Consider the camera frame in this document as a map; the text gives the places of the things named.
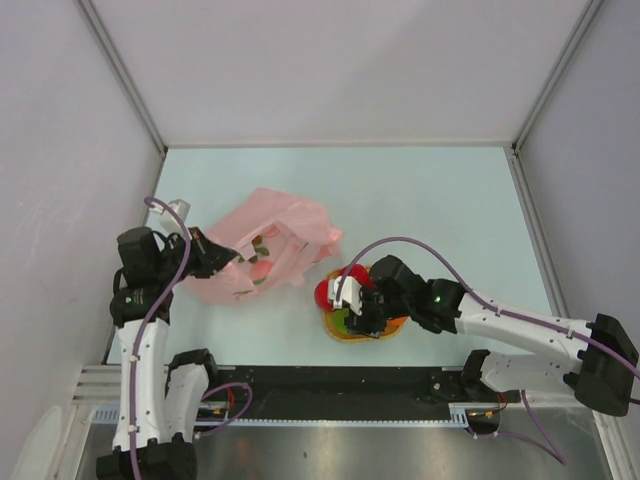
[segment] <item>light blue table surface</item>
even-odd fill
[[[208,306],[176,288],[165,360],[209,348],[221,365],[457,366],[473,349],[517,353],[492,340],[434,335],[407,322],[395,338],[342,344],[324,330],[315,285],[364,246],[405,235],[438,249],[478,291],[548,314],[549,304],[501,148],[336,147],[169,150],[156,196],[191,204],[188,225],[206,230],[256,187],[324,204],[344,230],[343,257],[309,270],[303,287],[284,286],[234,306]],[[148,225],[160,228],[156,216]],[[450,275],[427,252],[384,245],[425,279]],[[109,355],[119,363],[117,341]]]

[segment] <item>red fruit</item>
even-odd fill
[[[333,312],[333,303],[329,301],[329,280],[321,281],[313,292],[316,305],[324,312]]]
[[[344,272],[347,270],[347,267],[341,268],[339,275],[344,275]],[[349,272],[349,276],[356,279],[356,281],[364,286],[369,288],[376,288],[375,284],[371,281],[371,277],[369,277],[369,272],[365,267],[356,263],[351,271]]]

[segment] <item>floor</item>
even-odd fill
[[[369,243],[389,235],[421,239],[479,291],[548,313],[549,305],[516,191],[500,148],[259,148],[169,150],[156,195],[191,203],[189,225],[206,230],[257,187],[325,205],[344,230],[342,257],[309,270],[300,288],[283,286],[233,306],[204,305],[176,289],[165,360],[209,348],[226,365],[456,366],[469,351],[513,347],[479,337],[433,335],[408,323],[395,338],[342,344],[329,338],[313,303],[315,285]],[[148,224],[159,227],[150,216]],[[448,276],[414,246],[385,245],[425,278]],[[117,345],[109,363],[120,362]]]
[[[409,235],[439,249],[479,291],[549,313],[549,305],[504,152],[499,148],[266,148],[170,150],[156,195],[191,203],[203,230],[256,187],[323,203],[345,231],[343,256],[307,272],[301,288],[281,287],[233,307],[204,305],[178,288],[165,360],[207,347],[227,365],[462,365],[468,352],[510,346],[479,337],[433,335],[407,325],[395,338],[345,345],[329,338],[313,304],[315,284],[364,246]],[[159,228],[157,218],[150,226]],[[426,253],[385,246],[425,278],[445,276]],[[117,345],[109,363],[119,363]],[[474,441],[459,429],[397,427],[233,427],[197,444],[199,479],[608,479],[590,412],[540,409],[568,457],[566,467],[511,439]],[[539,438],[523,410],[504,430]],[[78,480],[93,477],[110,451],[113,427],[94,425]]]

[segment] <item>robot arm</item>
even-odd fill
[[[216,384],[217,371],[207,350],[195,350],[174,357],[165,382],[164,354],[172,294],[146,325],[138,355],[134,357],[132,353],[143,318],[175,276],[186,242],[191,243],[191,248],[180,280],[189,275],[210,277],[237,256],[235,251],[210,242],[198,228],[190,228],[189,234],[191,238],[182,238],[177,233],[165,237],[147,227],[139,227],[118,237],[123,267],[114,278],[110,311],[122,356],[120,417],[113,453],[97,460],[99,479],[133,478],[129,455],[132,433],[135,433],[139,467],[146,476],[195,478],[192,439],[196,412],[202,395]],[[163,241],[162,250],[154,235]],[[120,286],[122,277],[126,281],[124,287]],[[134,362],[135,383],[130,384]],[[136,393],[133,421],[129,418],[132,389]]]
[[[376,337],[388,320],[410,316],[433,333],[445,330],[499,340],[536,355],[472,352],[467,362],[474,370],[470,374],[492,390],[573,393],[593,410],[626,415],[633,375],[609,355],[573,336],[577,333],[597,339],[636,365],[638,352],[616,319],[600,314],[595,322],[587,322],[533,315],[475,292],[472,295],[457,282],[425,281],[393,256],[376,262],[369,274],[376,288],[361,286],[352,277],[344,279],[340,295],[341,278],[329,286],[334,307],[350,309],[345,327],[351,333]],[[486,308],[476,296],[494,308]],[[539,322],[527,323],[514,314],[535,317]],[[557,325],[561,330],[540,323]]]

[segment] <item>pink plastic bag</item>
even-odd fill
[[[205,303],[232,303],[285,283],[301,285],[303,273],[325,257],[340,254],[342,231],[317,202],[267,188],[205,232],[240,253],[209,279],[184,285]]]

